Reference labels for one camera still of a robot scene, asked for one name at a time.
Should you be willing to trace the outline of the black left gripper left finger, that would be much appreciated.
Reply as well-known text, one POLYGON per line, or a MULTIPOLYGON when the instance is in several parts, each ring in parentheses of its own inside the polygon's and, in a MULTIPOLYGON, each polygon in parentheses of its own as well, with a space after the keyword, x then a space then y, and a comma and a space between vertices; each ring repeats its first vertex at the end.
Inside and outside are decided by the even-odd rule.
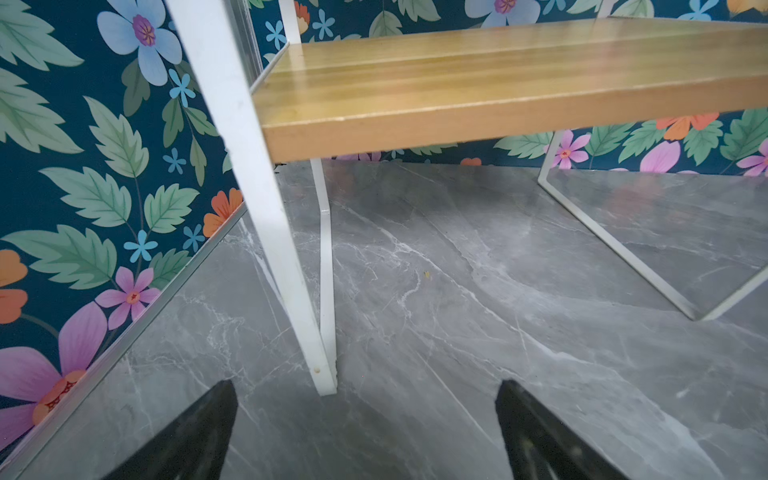
POLYGON ((107 479, 212 479, 225 463, 238 410, 235 386, 216 383, 107 479))

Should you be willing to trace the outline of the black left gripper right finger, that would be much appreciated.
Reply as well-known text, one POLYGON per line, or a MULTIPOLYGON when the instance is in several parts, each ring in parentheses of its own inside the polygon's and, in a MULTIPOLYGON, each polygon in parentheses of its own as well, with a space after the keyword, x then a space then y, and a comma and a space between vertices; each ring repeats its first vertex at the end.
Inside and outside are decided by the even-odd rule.
POLYGON ((627 479, 517 381, 501 383, 495 410, 515 479, 627 479))

